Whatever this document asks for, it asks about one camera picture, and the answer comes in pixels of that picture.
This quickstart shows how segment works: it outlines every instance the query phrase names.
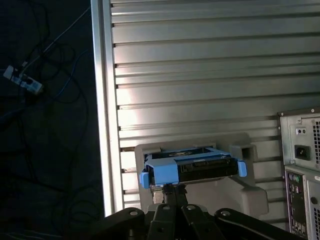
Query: aluminum slatted panel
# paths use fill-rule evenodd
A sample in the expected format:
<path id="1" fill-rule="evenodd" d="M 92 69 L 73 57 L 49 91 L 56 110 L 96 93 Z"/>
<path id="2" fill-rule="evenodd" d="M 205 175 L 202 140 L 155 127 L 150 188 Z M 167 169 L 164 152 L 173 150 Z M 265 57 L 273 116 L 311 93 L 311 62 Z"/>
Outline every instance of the aluminum slatted panel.
<path id="1" fill-rule="evenodd" d="M 320 0 L 91 3 L 106 214 L 140 204 L 135 146 L 246 132 L 286 228 L 276 113 L 319 105 Z"/>

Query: cable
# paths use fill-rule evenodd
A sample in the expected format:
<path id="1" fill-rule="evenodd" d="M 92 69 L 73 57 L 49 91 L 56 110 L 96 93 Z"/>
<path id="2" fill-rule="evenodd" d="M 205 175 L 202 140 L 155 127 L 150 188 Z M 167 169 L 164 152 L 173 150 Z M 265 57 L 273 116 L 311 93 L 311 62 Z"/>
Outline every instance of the cable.
<path id="1" fill-rule="evenodd" d="M 88 52 L 88 50 L 85 50 L 85 51 L 82 52 L 82 53 L 78 56 L 78 58 L 75 60 L 75 63 L 74 63 L 74 65 L 73 65 L 73 73 L 75 73 L 75 69 L 76 69 L 76 67 L 77 67 L 77 64 L 78 64 L 80 58 L 81 58 L 84 54 L 86 54 L 87 52 Z M 47 105 L 47 104 L 51 104 L 55 99 L 59 98 L 59 96 L 63 93 L 64 89 L 66 89 L 66 87 L 67 87 L 67 85 L 70 83 L 70 81 L 74 79 L 73 74 L 68 73 L 66 70 L 64 70 L 64 73 L 66 73 L 66 75 L 69 76 L 69 79 L 65 82 L 64 86 L 63 86 L 62 89 L 55 95 L 55 97 L 53 97 L 53 99 L 51 99 L 50 101 L 45 102 L 45 103 L 43 103 L 43 104 L 40 104 L 40 105 L 21 107 L 21 108 L 18 108 L 18 109 L 16 109 L 16 110 L 9 111 L 9 112 L 5 113 L 4 115 L 2 115 L 2 116 L 0 117 L 0 121 L 3 121 L 5 118 L 7 118 L 7 117 L 9 117 L 9 116 L 11 116 L 11 115 L 13 115 L 13 114 L 18 114 L 19 112 L 22 112 L 22 111 L 24 111 L 24 110 L 41 108 L 41 107 L 44 107 L 44 106 Z"/>
<path id="2" fill-rule="evenodd" d="M 8 237 L 12 238 L 12 239 L 17 239 L 17 240 L 26 240 L 24 238 L 19 238 L 19 237 L 15 237 L 15 236 L 12 236 L 11 234 L 9 233 L 4 233 L 4 235 L 7 235 Z"/>
<path id="3" fill-rule="evenodd" d="M 32 239 L 40 239 L 40 240 L 44 240 L 44 238 L 42 238 L 42 237 L 38 237 L 38 236 L 29 236 L 29 235 L 25 235 L 25 234 L 18 233 L 18 232 L 9 232 L 9 233 L 7 233 L 7 234 L 14 234 L 14 235 L 23 236 L 23 237 L 26 237 L 26 238 L 32 238 Z"/>
<path id="4" fill-rule="evenodd" d="M 38 232 L 38 231 L 33 231 L 33 230 L 25 230 L 25 231 L 26 231 L 26 232 L 35 233 L 35 234 L 39 234 L 39 235 L 43 235 L 43 236 L 49 236 L 49 237 L 53 237 L 53 238 L 62 238 L 62 236 L 53 235 L 53 234 L 48 234 L 48 233 L 43 233 L 43 232 Z"/>
<path id="5" fill-rule="evenodd" d="M 66 30 L 64 30 L 58 37 L 56 37 L 52 43 L 50 43 L 43 51 L 42 54 L 46 53 L 66 32 L 68 32 L 89 10 L 91 7 L 88 7 L 84 13 L 82 13 Z M 21 71 L 20 76 L 23 76 L 26 70 L 34 64 L 37 60 L 39 60 L 42 54 L 38 55 L 35 59 L 33 59 L 30 63 L 28 63 L 24 69 Z"/>

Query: screw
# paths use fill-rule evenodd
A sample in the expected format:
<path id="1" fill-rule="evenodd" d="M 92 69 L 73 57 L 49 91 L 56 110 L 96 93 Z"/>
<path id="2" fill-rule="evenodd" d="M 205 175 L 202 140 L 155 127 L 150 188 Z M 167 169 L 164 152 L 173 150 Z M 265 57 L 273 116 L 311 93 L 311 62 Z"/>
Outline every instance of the screw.
<path id="1" fill-rule="evenodd" d="M 225 217 L 228 217 L 228 216 L 231 215 L 231 213 L 228 212 L 228 211 L 222 211 L 221 214 L 222 214 L 223 216 L 225 216 Z"/>
<path id="2" fill-rule="evenodd" d="M 188 206 L 186 206 L 186 209 L 188 209 L 188 210 L 194 210 L 194 209 L 196 209 L 196 207 L 193 206 L 193 205 L 188 205 Z"/>

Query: white plug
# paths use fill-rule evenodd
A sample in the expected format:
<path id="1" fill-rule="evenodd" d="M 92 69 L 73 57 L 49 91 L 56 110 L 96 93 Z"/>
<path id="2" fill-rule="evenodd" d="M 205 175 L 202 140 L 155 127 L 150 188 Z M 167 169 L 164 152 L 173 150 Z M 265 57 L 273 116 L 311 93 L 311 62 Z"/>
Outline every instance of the white plug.
<path id="1" fill-rule="evenodd" d="M 43 91 L 44 86 L 40 82 L 34 80 L 33 78 L 25 74 L 22 77 L 14 76 L 14 70 L 16 71 L 16 69 L 14 69 L 13 66 L 9 65 L 8 68 L 5 70 L 3 76 L 6 79 L 11 80 L 15 84 L 20 85 L 21 88 L 25 88 L 27 91 L 33 93 L 34 95 L 38 95 Z"/>

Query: dark background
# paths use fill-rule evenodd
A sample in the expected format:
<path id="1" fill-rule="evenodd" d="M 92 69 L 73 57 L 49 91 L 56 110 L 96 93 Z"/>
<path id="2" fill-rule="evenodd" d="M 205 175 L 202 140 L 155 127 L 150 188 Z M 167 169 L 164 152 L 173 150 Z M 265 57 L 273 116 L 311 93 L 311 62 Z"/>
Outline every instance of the dark background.
<path id="1" fill-rule="evenodd" d="M 1 1 L 0 69 L 12 64 L 20 67 L 40 42 L 40 37 L 45 37 L 48 31 L 45 9 L 50 36 L 43 46 L 48 46 L 89 6 L 89 0 Z M 31 59 L 41 53 L 41 49 L 39 46 Z M 59 98 L 52 100 L 50 95 L 55 96 L 69 78 L 65 72 L 72 71 L 74 60 L 84 51 L 87 53 L 79 60 L 73 80 Z M 58 74 L 50 78 L 57 70 Z M 101 218 L 103 202 L 91 11 L 26 72 L 43 83 L 44 92 L 39 97 L 30 96 L 2 74 L 3 71 L 0 74 L 0 115 L 29 107 L 11 119 L 0 121 L 0 239 L 14 239 L 4 234 L 12 232 L 20 233 L 13 233 L 20 239 L 30 239 L 23 235 L 53 239 L 25 230 L 61 235 Z M 79 91 L 83 94 L 77 101 L 57 102 L 75 100 Z M 63 192 L 19 179 L 16 175 L 30 179 L 30 163 L 27 164 L 30 161 L 35 183 L 38 180 Z"/>

